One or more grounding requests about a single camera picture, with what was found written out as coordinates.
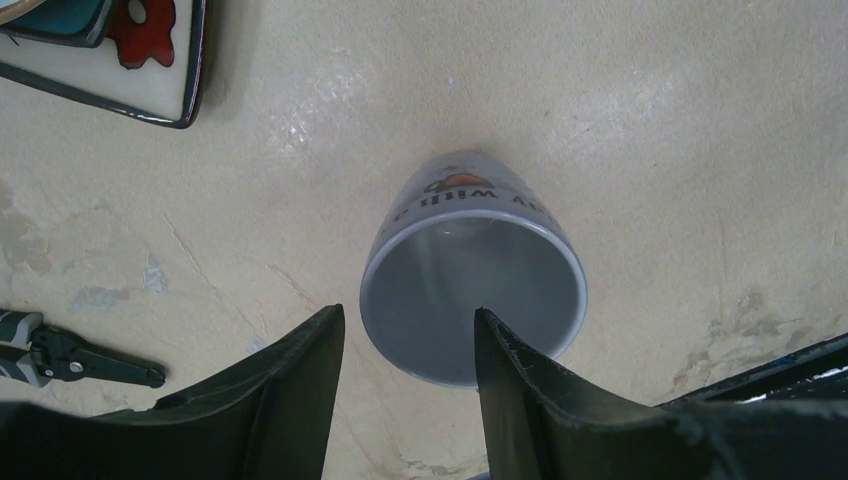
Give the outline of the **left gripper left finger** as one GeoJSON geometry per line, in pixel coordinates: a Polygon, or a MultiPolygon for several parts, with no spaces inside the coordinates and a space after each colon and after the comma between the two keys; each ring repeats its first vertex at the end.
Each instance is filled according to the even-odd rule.
{"type": "Polygon", "coordinates": [[[1,406],[5,479],[319,479],[345,337],[341,305],[145,411],[1,406]]]}

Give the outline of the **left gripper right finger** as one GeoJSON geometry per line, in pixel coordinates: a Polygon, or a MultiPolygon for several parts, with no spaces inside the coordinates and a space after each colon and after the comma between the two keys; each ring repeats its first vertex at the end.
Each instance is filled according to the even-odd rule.
{"type": "Polygon", "coordinates": [[[645,406],[475,313],[475,364],[493,479],[843,479],[845,400],[645,406]]]}

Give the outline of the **grey blue mug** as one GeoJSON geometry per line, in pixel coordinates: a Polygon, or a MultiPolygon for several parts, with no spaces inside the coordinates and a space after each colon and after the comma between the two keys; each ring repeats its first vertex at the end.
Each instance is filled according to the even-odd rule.
{"type": "Polygon", "coordinates": [[[393,366],[427,382],[477,385],[474,313],[560,356],[588,306],[584,268],[544,203],[479,150],[436,157],[402,187],[369,252],[364,329],[393,366]]]}

